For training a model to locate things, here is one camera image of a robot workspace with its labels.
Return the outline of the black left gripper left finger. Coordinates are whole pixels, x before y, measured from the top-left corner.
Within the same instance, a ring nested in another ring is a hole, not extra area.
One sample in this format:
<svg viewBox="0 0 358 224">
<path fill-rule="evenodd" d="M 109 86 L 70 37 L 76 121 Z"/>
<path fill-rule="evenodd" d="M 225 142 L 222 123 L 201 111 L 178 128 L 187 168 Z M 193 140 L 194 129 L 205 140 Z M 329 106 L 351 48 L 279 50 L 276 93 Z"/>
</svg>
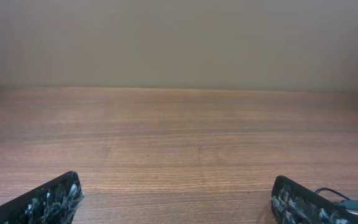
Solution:
<svg viewBox="0 0 358 224">
<path fill-rule="evenodd" d="M 69 171 L 0 205 L 0 223 L 71 224 L 83 199 L 78 174 Z"/>
</svg>

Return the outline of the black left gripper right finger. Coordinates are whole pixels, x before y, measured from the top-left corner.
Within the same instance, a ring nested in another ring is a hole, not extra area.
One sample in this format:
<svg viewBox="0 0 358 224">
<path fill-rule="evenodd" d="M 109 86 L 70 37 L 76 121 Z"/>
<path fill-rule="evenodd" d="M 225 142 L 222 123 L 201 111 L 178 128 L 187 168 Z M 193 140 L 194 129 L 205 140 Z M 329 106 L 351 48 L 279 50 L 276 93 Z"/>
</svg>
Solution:
<svg viewBox="0 0 358 224">
<path fill-rule="evenodd" d="M 326 187 L 313 192 L 283 175 L 275 179 L 271 208 L 280 224 L 358 224 L 358 200 Z"/>
</svg>

